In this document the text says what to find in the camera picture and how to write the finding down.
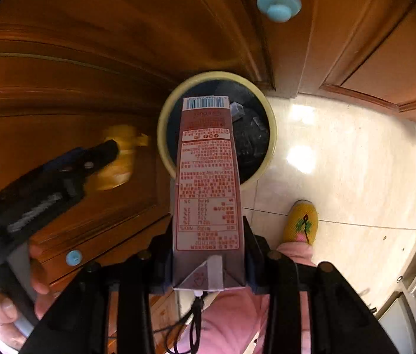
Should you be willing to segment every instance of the trash can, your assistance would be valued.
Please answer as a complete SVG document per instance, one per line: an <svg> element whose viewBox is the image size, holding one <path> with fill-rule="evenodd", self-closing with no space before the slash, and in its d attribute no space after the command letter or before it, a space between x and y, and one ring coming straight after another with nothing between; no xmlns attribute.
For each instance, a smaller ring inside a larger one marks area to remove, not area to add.
<svg viewBox="0 0 416 354"><path fill-rule="evenodd" d="M157 124L157 147L170 176L173 179L176 177L183 98L193 96L228 96L230 103L242 105L244 114L232 124L241 189L257 181L270 164L275 151L275 116L257 86L228 72L197 74L182 82L167 98Z"/></svg>

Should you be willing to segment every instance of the yellow slipper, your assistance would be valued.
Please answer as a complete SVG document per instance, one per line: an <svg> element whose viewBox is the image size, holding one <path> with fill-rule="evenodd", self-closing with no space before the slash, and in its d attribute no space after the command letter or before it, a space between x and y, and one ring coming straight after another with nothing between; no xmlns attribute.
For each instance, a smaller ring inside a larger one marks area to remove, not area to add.
<svg viewBox="0 0 416 354"><path fill-rule="evenodd" d="M283 242L306 242L312 245L318 230L318 212L314 205L301 199L288 212L287 225L283 231Z"/></svg>

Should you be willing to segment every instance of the barcode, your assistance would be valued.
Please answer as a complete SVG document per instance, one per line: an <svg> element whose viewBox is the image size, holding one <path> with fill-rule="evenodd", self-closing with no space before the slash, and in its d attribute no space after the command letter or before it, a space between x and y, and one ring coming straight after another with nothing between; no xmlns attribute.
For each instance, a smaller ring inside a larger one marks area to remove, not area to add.
<svg viewBox="0 0 416 354"><path fill-rule="evenodd" d="M229 108L229 99L225 96L189 97L185 99L183 110L202 109L207 107Z"/></svg>

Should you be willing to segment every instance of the nutrition label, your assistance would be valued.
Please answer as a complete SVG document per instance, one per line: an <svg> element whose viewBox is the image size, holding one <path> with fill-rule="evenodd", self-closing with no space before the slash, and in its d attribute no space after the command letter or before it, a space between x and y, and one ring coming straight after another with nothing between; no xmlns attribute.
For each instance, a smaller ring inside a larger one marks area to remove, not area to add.
<svg viewBox="0 0 416 354"><path fill-rule="evenodd" d="M178 250L239 248L236 184L228 129L184 132L180 155Z"/></svg>

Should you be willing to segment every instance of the yellow object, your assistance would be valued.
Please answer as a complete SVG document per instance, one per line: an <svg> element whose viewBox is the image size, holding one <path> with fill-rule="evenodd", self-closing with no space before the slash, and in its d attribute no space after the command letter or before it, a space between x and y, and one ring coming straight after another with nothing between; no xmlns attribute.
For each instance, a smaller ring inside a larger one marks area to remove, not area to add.
<svg viewBox="0 0 416 354"><path fill-rule="evenodd" d="M275 144L277 143L277 124L275 123L275 115L273 114L273 110L268 103L267 99L265 98L264 94L260 91L260 89L252 84L249 80L238 76L237 74L228 73L228 72L206 72L200 73L189 79L182 82L179 86L177 86L172 93L167 98L164 106L159 115L159 121L157 124L157 147L159 149L160 158L164 163L165 168L169 172L170 176L175 179L176 177L176 167L172 159L170 158L169 149L167 147L167 123L169 121L170 113L172 112L175 103L178 99L185 94L190 88L193 88L195 85L198 85L205 81L210 80L231 80L235 81L241 85L244 85L248 88L252 93L256 95L262 106L264 107L265 113L267 114L268 122L269 122L269 130L270 130L270 141L267 149L267 154L259 166L258 170L250 177L247 181L245 181L241 185L241 189L245 187L249 187L252 183L256 182L260 176L265 172L270 161L273 157L273 152L275 151Z"/></svg>
<svg viewBox="0 0 416 354"><path fill-rule="evenodd" d="M318 212L305 200L296 201L288 212L283 242L302 241L312 245L318 231Z"/></svg>
<svg viewBox="0 0 416 354"><path fill-rule="evenodd" d="M129 125L115 125L106 130L105 141L115 140L118 157L96 175L96 189L113 189L129 181L134 170L136 147L149 145L147 135L136 135L136 128Z"/></svg>

